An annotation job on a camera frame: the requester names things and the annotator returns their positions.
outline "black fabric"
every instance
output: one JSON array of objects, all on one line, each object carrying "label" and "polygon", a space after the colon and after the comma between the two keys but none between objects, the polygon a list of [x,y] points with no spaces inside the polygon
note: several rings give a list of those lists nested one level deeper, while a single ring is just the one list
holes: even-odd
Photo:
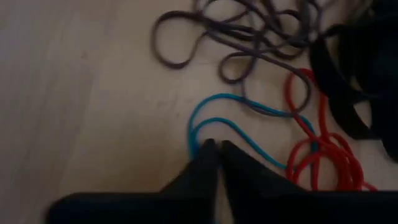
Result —
[{"label": "black fabric", "polygon": [[229,141],[207,140],[198,157],[158,193],[73,194],[54,203],[47,224],[214,224],[217,170],[235,223],[370,223],[395,218],[397,192],[307,192]]},{"label": "black fabric", "polygon": [[[382,139],[390,157],[398,161],[398,3],[378,0],[374,14],[365,13],[352,25],[328,29],[310,46],[310,63],[321,91],[329,98],[331,113],[354,139]],[[326,40],[338,35],[338,66]],[[361,89],[351,85],[355,79]],[[370,101],[372,125],[367,127],[354,104]]]}]

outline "red cord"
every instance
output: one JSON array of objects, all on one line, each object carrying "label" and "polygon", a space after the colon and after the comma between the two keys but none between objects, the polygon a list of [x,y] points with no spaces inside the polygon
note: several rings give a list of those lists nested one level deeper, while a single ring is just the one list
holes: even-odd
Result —
[{"label": "red cord", "polygon": [[[306,74],[306,76],[308,76],[309,79],[315,83],[311,70],[301,68],[300,71]],[[295,110],[295,105],[291,99],[291,86],[293,77],[294,75],[291,74],[286,79],[284,87],[285,99],[289,106],[289,110],[291,111]],[[354,157],[354,154],[351,151],[347,141],[339,134],[328,132],[325,121],[326,100],[326,96],[320,93],[318,122],[321,135],[319,137],[314,135],[311,130],[309,130],[309,128],[299,118],[298,115],[294,116],[296,122],[298,122],[300,127],[308,135],[308,138],[299,141],[293,147],[289,156],[289,160],[287,161],[286,177],[293,183],[297,184],[301,172],[304,170],[304,168],[306,168],[306,166],[311,164],[311,188],[312,190],[318,190],[320,158],[326,157],[332,161],[337,169],[338,183],[336,190],[362,190],[363,187],[369,190],[377,190],[377,188],[364,181],[361,164]],[[340,147],[331,141],[332,138],[338,142]],[[294,169],[294,161],[298,151],[303,145],[310,144],[312,142],[316,142],[318,144],[319,151],[305,156]]]}]

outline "wooden floor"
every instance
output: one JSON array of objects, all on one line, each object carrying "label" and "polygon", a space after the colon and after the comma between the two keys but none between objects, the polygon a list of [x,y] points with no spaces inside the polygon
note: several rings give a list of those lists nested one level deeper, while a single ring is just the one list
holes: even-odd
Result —
[{"label": "wooden floor", "polygon": [[[223,12],[237,6],[222,4],[229,2],[215,7]],[[233,50],[210,40],[186,69],[171,71],[153,59],[154,21],[190,5],[189,0],[0,1],[0,223],[40,223],[52,201],[72,192],[155,191],[178,174],[188,162],[185,132],[193,107],[206,96],[237,91],[216,75],[220,59]],[[324,27],[341,21],[346,7],[345,1],[336,3]],[[184,59],[201,31],[184,21],[165,24],[162,51]],[[292,64],[308,67],[305,55]],[[286,73],[259,63],[248,80],[249,95],[286,109],[281,92]],[[303,114],[316,126],[316,97],[312,101]],[[366,116],[366,105],[359,110]],[[198,119],[209,116],[234,120],[281,162],[304,137],[294,121],[257,116],[229,101],[212,103]],[[342,133],[329,114],[328,125]],[[230,139],[269,165],[225,126],[204,128],[200,139],[210,137]],[[349,141],[368,182],[398,189],[398,166],[379,141]],[[308,175],[301,182],[307,186]],[[335,182],[331,164],[323,162],[320,186],[332,189]],[[223,203],[221,209],[228,207]]]}]

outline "blue cord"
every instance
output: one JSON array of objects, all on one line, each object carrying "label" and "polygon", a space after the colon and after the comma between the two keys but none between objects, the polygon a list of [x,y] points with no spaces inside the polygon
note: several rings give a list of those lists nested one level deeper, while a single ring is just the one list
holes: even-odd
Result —
[{"label": "blue cord", "polygon": [[[267,111],[269,113],[273,113],[277,116],[288,116],[289,114],[283,111],[278,111],[269,107],[266,107],[260,103],[244,99],[241,96],[229,94],[229,93],[219,93],[215,94],[213,96],[210,96],[208,98],[205,98],[202,100],[196,108],[193,110],[191,117],[189,118],[188,122],[188,147],[189,147],[189,153],[190,153],[190,158],[193,159],[200,147],[198,141],[197,141],[197,135],[199,130],[206,124],[214,123],[214,122],[220,122],[227,124],[230,128],[235,130],[258,154],[260,154],[265,160],[269,161],[271,164],[275,165],[276,167],[279,167],[281,169],[285,169],[286,165],[281,164],[280,162],[277,162],[275,159],[273,159],[271,156],[269,156],[267,153],[265,153],[242,129],[240,129],[235,123],[232,121],[225,119],[225,118],[210,118],[202,121],[199,123],[196,127],[193,127],[193,120],[195,119],[195,116],[198,114],[200,109],[204,107],[207,103],[213,100],[217,99],[229,99],[229,100],[235,100],[238,102],[243,102],[244,100],[246,103],[251,104],[252,106],[262,109],[264,111]],[[315,133],[311,123],[303,116],[300,116],[301,120],[308,126],[308,128],[311,130],[311,132]],[[318,150],[318,145],[317,143],[313,142],[311,143],[311,151],[316,152]]]}]

